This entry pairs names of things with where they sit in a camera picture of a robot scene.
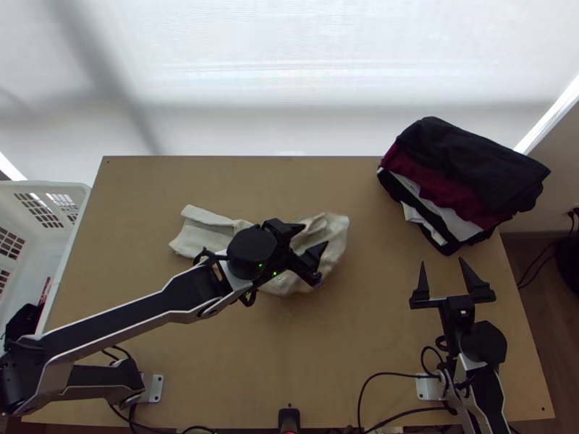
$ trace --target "black robot arm segment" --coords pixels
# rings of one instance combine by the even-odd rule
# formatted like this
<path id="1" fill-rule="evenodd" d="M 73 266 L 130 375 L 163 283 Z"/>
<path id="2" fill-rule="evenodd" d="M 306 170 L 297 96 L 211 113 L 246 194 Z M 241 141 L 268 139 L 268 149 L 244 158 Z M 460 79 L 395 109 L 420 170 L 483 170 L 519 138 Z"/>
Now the black robot arm segment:
<path id="1" fill-rule="evenodd" d="M 466 434 L 508 434 L 499 378 L 507 340 L 490 322 L 475 322 L 475 304 L 494 302 L 496 295 L 462 258 L 459 260 L 468 294 L 431 298 L 423 263 L 418 287 L 410 298 L 410 309 L 439 310 L 444 336 L 436 345 L 448 352 L 446 361 L 438 366 L 439 378 L 416 379 L 418 397 L 449 404 L 458 413 Z"/>
<path id="2" fill-rule="evenodd" d="M 103 397 L 127 405 L 145 386 L 132 360 L 110 367 L 73 365 L 80 358 L 166 323 L 193 323 L 253 297 L 259 287 L 290 270 L 322 284 L 318 265 L 327 242 L 297 255 L 291 238 L 304 228 L 274 218 L 238 232 L 227 250 L 174 276 L 165 287 L 125 305 L 43 335 L 22 336 L 0 358 L 0 408 L 8 415 L 31 413 L 50 401 Z"/>

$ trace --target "white plastic basket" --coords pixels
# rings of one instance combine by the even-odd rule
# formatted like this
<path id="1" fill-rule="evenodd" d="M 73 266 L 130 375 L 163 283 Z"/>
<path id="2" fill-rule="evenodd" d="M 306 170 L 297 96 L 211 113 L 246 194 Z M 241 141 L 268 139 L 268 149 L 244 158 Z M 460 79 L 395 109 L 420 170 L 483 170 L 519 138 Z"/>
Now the white plastic basket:
<path id="1" fill-rule="evenodd" d="M 0 182 L 0 354 L 6 324 L 25 304 L 44 302 L 43 331 L 89 194 L 84 184 Z"/>

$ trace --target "wooden table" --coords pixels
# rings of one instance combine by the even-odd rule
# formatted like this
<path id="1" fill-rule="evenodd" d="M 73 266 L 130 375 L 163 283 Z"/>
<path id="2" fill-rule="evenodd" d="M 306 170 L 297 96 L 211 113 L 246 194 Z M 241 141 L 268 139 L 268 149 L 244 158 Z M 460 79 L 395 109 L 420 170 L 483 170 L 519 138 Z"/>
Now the wooden table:
<path id="1" fill-rule="evenodd" d="M 446 258 L 404 221 L 376 179 L 377 158 L 107 157 L 82 220 L 48 329 L 159 290 L 190 266 L 167 245 L 187 204 L 261 223 L 331 211 L 350 217 L 348 246 L 316 294 L 259 294 L 207 321 L 169 324 L 123 346 L 141 370 L 163 373 L 160 404 L 138 420 L 159 427 L 275 427 L 291 403 L 305 427 L 355 424 L 363 381 L 417 373 L 423 346 L 442 334 L 436 310 L 410 310 L 420 262 L 433 295 L 462 294 L 457 255 Z M 460 254 L 498 300 L 477 305 L 508 340 L 501 366 L 508 420 L 554 417 L 533 337 L 498 233 Z M 84 362 L 108 363 L 99 354 Z M 434 366 L 435 360 L 427 363 Z M 380 377 L 364 396 L 366 427 L 422 407 L 414 380 Z M 104 400 L 49 404 L 28 421 L 123 425 Z M 443 412 L 399 425 L 457 423 Z"/>

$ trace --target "folded shirt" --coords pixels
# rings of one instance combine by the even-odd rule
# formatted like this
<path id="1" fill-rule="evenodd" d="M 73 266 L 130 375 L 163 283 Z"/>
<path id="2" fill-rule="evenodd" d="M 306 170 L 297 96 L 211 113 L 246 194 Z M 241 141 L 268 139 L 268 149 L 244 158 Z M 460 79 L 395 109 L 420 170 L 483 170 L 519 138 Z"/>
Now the folded shirt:
<path id="1" fill-rule="evenodd" d="M 402 209 L 404 210 L 404 218 L 406 221 L 410 223 L 417 223 L 426 228 L 432 239 L 441 246 L 444 246 L 448 243 L 447 240 L 429 223 L 426 221 L 424 217 L 420 215 L 420 213 L 416 210 L 416 208 L 411 207 L 410 205 L 406 205 L 404 202 L 400 202 L 402 204 Z"/>
<path id="2" fill-rule="evenodd" d="M 462 220 L 471 221 L 485 231 L 512 218 L 511 213 L 490 213 L 472 188 L 410 160 L 397 143 L 382 158 L 380 166 L 420 185 L 421 199 L 430 200 L 440 208 L 451 208 Z"/>
<path id="3" fill-rule="evenodd" d="M 478 242 L 484 241 L 490 238 L 493 234 L 495 226 L 490 228 L 488 231 L 483 231 L 477 233 L 475 236 L 461 242 L 452 234 L 447 228 L 444 220 L 441 216 L 430 211 L 416 196 L 414 196 L 410 191 L 404 187 L 392 175 L 389 171 L 382 167 L 378 169 L 378 180 L 382 187 L 390 194 L 390 197 L 397 202 L 404 202 L 412 208 L 415 208 L 420 216 L 424 218 L 435 230 L 438 232 L 444 240 L 447 241 L 446 244 L 440 245 L 439 240 L 435 240 L 432 237 L 432 233 L 424 225 L 418 224 L 418 227 L 424 234 L 424 237 L 443 255 L 449 256 L 459 250 L 463 245 L 469 244 L 473 245 Z"/>
<path id="4" fill-rule="evenodd" d="M 458 241 L 466 241 L 474 237 L 479 232 L 484 231 L 480 226 L 475 225 L 471 221 L 462 220 L 452 208 L 440 208 L 436 206 L 431 200 L 420 197 L 420 185 L 405 178 L 402 175 L 392 173 L 392 176 L 402 184 L 414 197 L 421 201 L 430 211 L 440 216 L 447 225 L 448 230 L 456 237 Z"/>
<path id="5" fill-rule="evenodd" d="M 532 209 L 551 173 L 530 157 L 432 116 L 410 125 L 396 143 L 415 163 L 472 188 L 491 214 Z"/>

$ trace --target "beige towel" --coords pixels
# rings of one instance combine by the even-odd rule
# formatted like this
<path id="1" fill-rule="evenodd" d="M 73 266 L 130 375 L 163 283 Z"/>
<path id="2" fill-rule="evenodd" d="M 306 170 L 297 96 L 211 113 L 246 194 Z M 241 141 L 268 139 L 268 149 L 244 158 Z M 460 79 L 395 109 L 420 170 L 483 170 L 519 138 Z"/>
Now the beige towel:
<path id="1" fill-rule="evenodd" d="M 249 221 L 231 220 L 193 205 L 187 205 L 181 215 L 185 217 L 185 222 L 181 232 L 169 246 L 178 255 L 186 258 L 194 258 L 203 247 L 212 252 L 225 250 L 237 232 L 253 225 Z M 324 278 L 327 277 L 346 249 L 349 218 L 321 213 L 293 223 L 305 224 L 305 229 L 296 235 L 291 243 L 297 254 L 301 255 L 306 249 L 322 241 L 329 242 L 318 268 Z M 295 292 L 311 292 L 313 289 L 293 272 L 285 271 L 261 286 L 260 291 L 285 297 Z"/>

